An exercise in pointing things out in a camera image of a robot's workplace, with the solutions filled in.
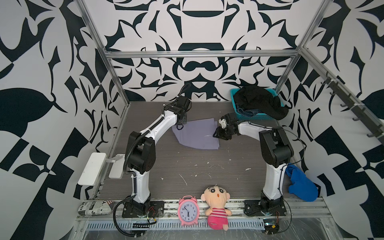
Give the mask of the lavender skirt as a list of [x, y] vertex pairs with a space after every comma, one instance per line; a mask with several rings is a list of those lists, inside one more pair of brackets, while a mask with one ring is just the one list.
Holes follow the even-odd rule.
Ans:
[[172, 126], [178, 142], [189, 148], [199, 150], [218, 150], [219, 139], [214, 138], [218, 123], [213, 119], [196, 120], [187, 122], [181, 130]]

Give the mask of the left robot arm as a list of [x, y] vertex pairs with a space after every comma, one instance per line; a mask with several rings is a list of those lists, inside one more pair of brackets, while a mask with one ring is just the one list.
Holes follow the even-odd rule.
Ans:
[[130, 202], [135, 214], [144, 215], [150, 208], [149, 176], [157, 159], [156, 143], [173, 126], [184, 127], [191, 106], [187, 97], [177, 97], [163, 106], [161, 115], [147, 128], [129, 135], [123, 170], [133, 179]]

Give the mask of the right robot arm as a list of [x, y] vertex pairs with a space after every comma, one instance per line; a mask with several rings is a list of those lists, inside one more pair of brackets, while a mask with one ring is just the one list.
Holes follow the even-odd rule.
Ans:
[[245, 201], [245, 214], [272, 216], [275, 211], [285, 213], [282, 193], [284, 171], [294, 156], [294, 150], [281, 127], [262, 126], [251, 121], [239, 120], [236, 113], [229, 113], [218, 120], [214, 137], [231, 140], [233, 135], [247, 136], [260, 142], [261, 153], [267, 165], [266, 180], [259, 201]]

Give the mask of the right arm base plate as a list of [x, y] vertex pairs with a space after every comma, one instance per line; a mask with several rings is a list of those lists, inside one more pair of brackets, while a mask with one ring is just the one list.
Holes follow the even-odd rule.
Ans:
[[245, 200], [244, 205], [244, 214], [248, 217], [285, 216], [287, 212], [283, 200], [275, 200], [272, 202], [267, 199]]

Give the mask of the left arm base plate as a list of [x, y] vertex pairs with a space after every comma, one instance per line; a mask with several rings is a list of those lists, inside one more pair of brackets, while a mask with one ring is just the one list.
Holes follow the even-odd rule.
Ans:
[[130, 201], [124, 203], [123, 218], [139, 218], [148, 216], [149, 218], [159, 217], [164, 213], [164, 201], [146, 201], [145, 203], [137, 203]]

